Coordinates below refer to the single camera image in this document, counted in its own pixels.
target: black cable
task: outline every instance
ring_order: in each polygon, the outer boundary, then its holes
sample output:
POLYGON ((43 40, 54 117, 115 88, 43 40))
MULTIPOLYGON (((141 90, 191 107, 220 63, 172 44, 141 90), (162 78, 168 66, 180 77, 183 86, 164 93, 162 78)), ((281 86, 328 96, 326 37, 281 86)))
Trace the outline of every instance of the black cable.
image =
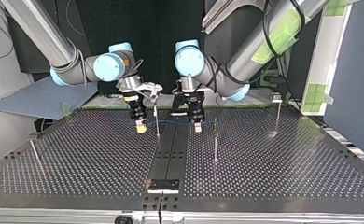
POLYGON ((71 2, 72 2, 72 0, 69 0, 68 3, 66 4, 66 10, 65 10, 66 21, 68 22, 68 24, 71 27, 71 29, 73 29, 77 34, 86 36, 85 34, 83 34, 82 32, 80 32, 77 28, 75 28, 75 26, 69 20, 69 7, 71 6, 71 2))
POLYGON ((158 210, 159 224, 162 224, 162 216, 161 216, 162 196, 161 196, 161 199, 160 199, 159 210, 158 210))
POLYGON ((304 27, 305 27, 305 23, 306 23, 305 16, 304 16, 303 10, 301 9, 301 6, 296 2, 296 0, 290 0, 290 3, 292 3, 294 8, 296 8, 296 11, 298 11, 299 16, 301 17, 301 28, 298 31, 298 33, 295 35, 295 38, 299 39, 299 37, 301 36, 301 33, 303 32, 304 27))
POLYGON ((56 10, 55 11, 55 13, 56 13, 56 23, 57 23, 57 26, 60 27, 60 15, 59 15, 59 12, 58 12, 57 0, 54 1, 54 9, 56 10))
POLYGON ((215 71, 215 74, 212 75, 212 79, 210 82, 212 82, 212 80, 214 80, 214 93, 217 93, 217 74, 219 73, 221 69, 221 65, 220 63, 217 63, 217 70, 215 71))
POLYGON ((7 56, 9 56, 11 54, 11 52, 13 52, 13 50, 14 50, 14 46, 12 45, 9 52, 0 56, 0 59, 6 58, 7 56))
POLYGON ((222 107, 222 105, 217 101, 217 98, 220 98, 220 95, 218 95, 216 98, 215 98, 215 103, 217 103, 217 106, 219 106, 219 108, 222 107))
POLYGON ((5 9, 5 6, 4 6, 4 4, 1 2, 1 0, 0 0, 0 8, 1 8, 1 10, 5 13, 5 15, 7 15, 7 16, 9 16, 10 18, 12 18, 11 17, 11 15, 7 12, 7 10, 5 9))
POLYGON ((7 38, 9 38, 9 40, 10 40, 10 42, 11 42, 11 47, 10 47, 10 50, 6 53, 6 54, 4 54, 4 55, 1 55, 0 56, 0 59, 3 59, 3 58, 6 58, 7 56, 9 56, 12 52, 13 52, 13 50, 14 50, 14 45, 13 45, 13 42, 11 41, 11 37, 10 37, 10 35, 2 28, 2 26, 0 25, 0 30, 4 33, 4 35, 7 37, 7 38))
MULTIPOLYGON (((299 4, 295 0, 289 0, 289 1, 296 8, 296 10, 298 11, 298 13, 299 13, 299 15, 301 17, 301 28, 298 31, 298 33, 296 34, 296 36, 295 36, 296 38, 299 38, 299 36, 300 36, 300 34, 301 34, 304 26, 305 26, 305 16, 304 16, 304 13, 301 10, 301 7, 299 6, 299 4)), ((281 60, 280 60, 282 58, 282 55, 280 55, 278 52, 276 52, 276 50, 273 47, 273 43, 272 43, 272 41, 270 39, 270 36, 269 36, 269 25, 270 24, 267 22, 267 11, 269 9, 269 4, 270 4, 270 0, 266 0, 266 2, 264 4, 264 9, 263 9, 263 22, 262 22, 262 26, 263 26, 263 33, 264 33, 264 36, 265 36, 265 39, 266 39, 266 43, 269 46, 269 49, 272 52, 272 54, 278 60, 279 66, 280 66, 280 69, 281 69, 281 76, 284 78, 284 81, 287 84, 287 88, 288 88, 290 94, 292 95, 293 99, 295 100, 296 105, 298 106, 299 110, 301 110, 301 105, 298 103, 297 98, 293 94, 293 91, 290 88, 289 83, 287 82, 287 77, 285 76, 283 62, 281 62, 281 60)))

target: metal bracket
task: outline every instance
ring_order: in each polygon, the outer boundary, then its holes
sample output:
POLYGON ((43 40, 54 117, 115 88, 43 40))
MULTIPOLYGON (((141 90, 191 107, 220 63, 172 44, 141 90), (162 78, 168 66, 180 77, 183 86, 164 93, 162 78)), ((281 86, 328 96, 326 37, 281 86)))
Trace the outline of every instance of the metal bracket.
POLYGON ((325 103, 327 103, 328 105, 333 105, 333 102, 334 102, 333 97, 325 95, 325 103))
POLYGON ((239 7, 253 6, 261 11, 264 9, 265 0, 217 0, 203 19, 203 32, 211 34, 226 18, 239 7))
POLYGON ((44 135, 45 135, 44 133, 31 133, 30 135, 28 135, 28 141, 30 141, 31 149, 34 151, 35 158, 37 160, 40 160, 41 157, 40 157, 39 153, 37 152, 36 142, 39 139, 41 139, 44 135))
POLYGON ((172 224, 184 224, 185 218, 183 214, 173 214, 173 220, 171 221, 172 224))
POLYGON ((142 83, 140 86, 132 89, 128 88, 120 88, 121 92, 132 92, 132 91, 150 91, 150 101, 155 103, 159 98, 159 95, 162 91, 162 86, 152 82, 142 83))
POLYGON ((149 194, 178 194, 179 180, 151 180, 150 186, 147 188, 149 194))
POLYGON ((279 93, 279 92, 272 92, 272 94, 271 94, 270 97, 271 97, 272 103, 277 103, 277 104, 281 104, 282 103, 281 93, 279 93))

